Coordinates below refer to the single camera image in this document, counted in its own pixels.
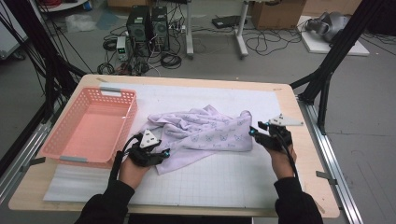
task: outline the wooden table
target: wooden table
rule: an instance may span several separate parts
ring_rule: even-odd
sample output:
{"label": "wooden table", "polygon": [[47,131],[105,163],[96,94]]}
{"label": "wooden table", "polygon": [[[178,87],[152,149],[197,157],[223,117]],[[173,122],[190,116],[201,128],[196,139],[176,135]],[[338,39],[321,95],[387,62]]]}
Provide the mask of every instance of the wooden table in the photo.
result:
{"label": "wooden table", "polygon": [[[271,83],[253,83],[236,81],[216,81],[201,79],[177,79],[161,77],[114,77],[87,75],[78,84],[71,100],[77,97],[85,86],[99,86],[101,82],[120,82],[164,86],[188,86],[224,88],[233,90],[273,91],[276,94],[280,109],[288,117],[304,120],[294,93],[289,85]],[[323,172],[318,153],[306,127],[288,127],[293,135],[293,143],[298,155],[297,167],[304,177],[302,183],[305,191],[313,196],[323,217],[338,217],[340,212],[334,199],[328,180],[316,177],[316,171]],[[80,211],[85,203],[54,203],[44,202],[43,197],[49,187],[56,169],[56,162],[47,159],[46,162],[30,167],[21,181],[8,206],[12,210],[29,211]],[[213,207],[183,207],[129,205],[129,211],[144,214],[180,214],[207,216],[245,216],[245,217],[275,217],[274,209],[238,209]]]}

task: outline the lavender cloth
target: lavender cloth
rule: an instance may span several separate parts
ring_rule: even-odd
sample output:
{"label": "lavender cloth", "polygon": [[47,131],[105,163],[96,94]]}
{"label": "lavender cloth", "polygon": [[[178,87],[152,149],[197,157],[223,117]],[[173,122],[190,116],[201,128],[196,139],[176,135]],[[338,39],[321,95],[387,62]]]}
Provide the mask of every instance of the lavender cloth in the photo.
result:
{"label": "lavender cloth", "polygon": [[242,111],[238,118],[221,115],[212,105],[186,112],[148,116],[142,127],[153,130],[163,127],[162,142],[157,152],[170,148],[170,158],[157,165],[160,175],[175,171],[217,151],[249,151],[248,135],[251,115]]}

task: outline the black sleeve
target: black sleeve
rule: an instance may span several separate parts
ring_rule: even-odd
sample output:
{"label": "black sleeve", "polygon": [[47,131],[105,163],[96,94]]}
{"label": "black sleeve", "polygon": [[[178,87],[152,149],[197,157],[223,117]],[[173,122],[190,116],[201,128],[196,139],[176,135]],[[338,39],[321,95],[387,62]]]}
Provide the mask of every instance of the black sleeve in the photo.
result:
{"label": "black sleeve", "polygon": [[117,224],[123,223],[128,212],[128,202],[134,195],[134,189],[119,180],[112,181],[104,194],[90,198],[82,209],[76,224]]}
{"label": "black sleeve", "polygon": [[314,199],[302,191],[297,178],[280,179],[275,182],[275,188],[279,196],[275,206],[279,224],[323,223]]}

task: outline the plastic basket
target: plastic basket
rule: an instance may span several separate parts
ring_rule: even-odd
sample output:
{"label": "plastic basket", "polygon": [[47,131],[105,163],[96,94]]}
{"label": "plastic basket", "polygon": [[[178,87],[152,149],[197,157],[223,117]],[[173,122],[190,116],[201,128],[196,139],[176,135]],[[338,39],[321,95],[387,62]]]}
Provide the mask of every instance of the plastic basket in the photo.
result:
{"label": "plastic basket", "polygon": [[89,87],[70,103],[40,153],[59,163],[110,168],[134,121],[136,92]]}

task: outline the person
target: person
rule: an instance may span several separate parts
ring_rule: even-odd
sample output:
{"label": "person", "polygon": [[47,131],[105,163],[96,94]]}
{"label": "person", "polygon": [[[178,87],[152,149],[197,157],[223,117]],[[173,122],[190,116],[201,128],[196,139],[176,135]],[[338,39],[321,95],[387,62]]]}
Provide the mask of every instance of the person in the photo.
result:
{"label": "person", "polygon": [[[279,197],[276,201],[278,223],[323,223],[315,201],[309,194],[303,192],[299,180],[294,177],[286,153],[272,149],[267,151],[278,179],[274,184]],[[289,146],[289,151],[296,160],[297,155],[293,145]],[[110,181],[105,193],[94,195],[88,200],[76,224],[123,223],[128,212],[128,202],[148,170],[149,167],[136,166],[130,158],[127,158],[121,165],[119,180]]]}

